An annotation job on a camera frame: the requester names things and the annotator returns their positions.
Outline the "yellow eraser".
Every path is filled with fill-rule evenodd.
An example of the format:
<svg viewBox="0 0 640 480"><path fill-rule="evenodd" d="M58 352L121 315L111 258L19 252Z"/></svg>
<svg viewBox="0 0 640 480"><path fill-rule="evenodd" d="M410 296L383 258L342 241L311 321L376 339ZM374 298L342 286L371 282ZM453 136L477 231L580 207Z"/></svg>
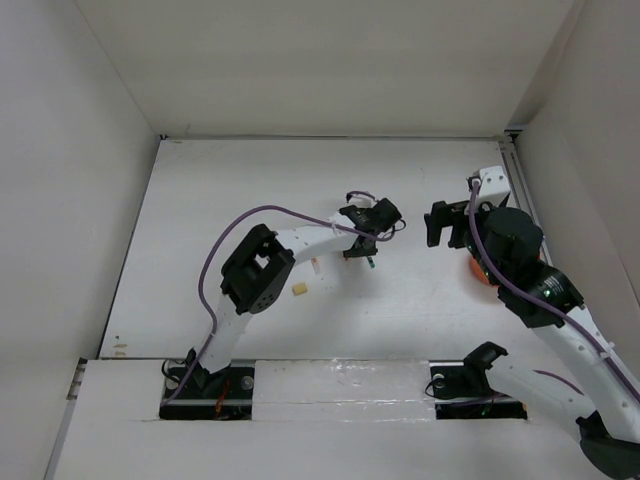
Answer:
<svg viewBox="0 0 640 480"><path fill-rule="evenodd" d="M295 296L306 294L307 291L308 291L308 288L305 283L299 283L292 287L292 292Z"/></svg>

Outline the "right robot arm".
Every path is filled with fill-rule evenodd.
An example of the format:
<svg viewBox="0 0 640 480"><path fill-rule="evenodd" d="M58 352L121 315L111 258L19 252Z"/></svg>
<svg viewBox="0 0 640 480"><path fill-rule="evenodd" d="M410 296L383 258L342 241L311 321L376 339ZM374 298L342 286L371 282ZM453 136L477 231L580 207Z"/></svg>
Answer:
<svg viewBox="0 0 640 480"><path fill-rule="evenodd" d="M611 479L639 476L639 381L600 334L583 296L541 257L543 232L524 211L477 199L433 204L427 244L451 228L449 247L464 248L497 297L571 372L573 382L517 364L485 342L463 360L459 382L476 394L500 393L543 411Z"/></svg>

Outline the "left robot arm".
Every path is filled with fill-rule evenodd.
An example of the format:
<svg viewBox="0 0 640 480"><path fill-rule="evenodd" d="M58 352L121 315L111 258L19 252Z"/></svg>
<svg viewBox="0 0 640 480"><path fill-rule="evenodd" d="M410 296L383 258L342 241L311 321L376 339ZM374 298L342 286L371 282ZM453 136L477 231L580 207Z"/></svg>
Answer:
<svg viewBox="0 0 640 480"><path fill-rule="evenodd" d="M206 298L205 280L215 254L242 221L266 211L283 213L304 224L289 230L272 230L264 223L252 227L223 263L219 301L212 306ZM396 225L403 222L387 198L368 207L349 203L326 219L277 205L243 213L214 242L202 267L197 292L211 327L202 345L187 355L179 386L204 398L216 394L249 321L278 300L294 267L334 253L345 259L372 257L378 253L377 244L390 241Z"/></svg>

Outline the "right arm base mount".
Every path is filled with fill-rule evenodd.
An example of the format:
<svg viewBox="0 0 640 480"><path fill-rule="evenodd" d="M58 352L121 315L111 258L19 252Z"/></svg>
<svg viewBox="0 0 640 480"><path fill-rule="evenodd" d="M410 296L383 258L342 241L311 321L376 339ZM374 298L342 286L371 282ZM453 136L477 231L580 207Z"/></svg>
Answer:
<svg viewBox="0 0 640 480"><path fill-rule="evenodd" d="M527 420L525 406L489 386L487 371L507 350L485 342L462 360L429 363L426 396L435 400L437 420Z"/></svg>

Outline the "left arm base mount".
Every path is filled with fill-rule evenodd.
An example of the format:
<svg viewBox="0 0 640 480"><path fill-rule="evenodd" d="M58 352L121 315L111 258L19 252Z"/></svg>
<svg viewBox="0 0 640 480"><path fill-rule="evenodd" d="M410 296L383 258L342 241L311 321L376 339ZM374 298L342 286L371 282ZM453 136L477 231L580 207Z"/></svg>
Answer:
<svg viewBox="0 0 640 480"><path fill-rule="evenodd" d="M255 365L231 365L205 390L193 375L175 399L159 407L162 420L248 421L252 419Z"/></svg>

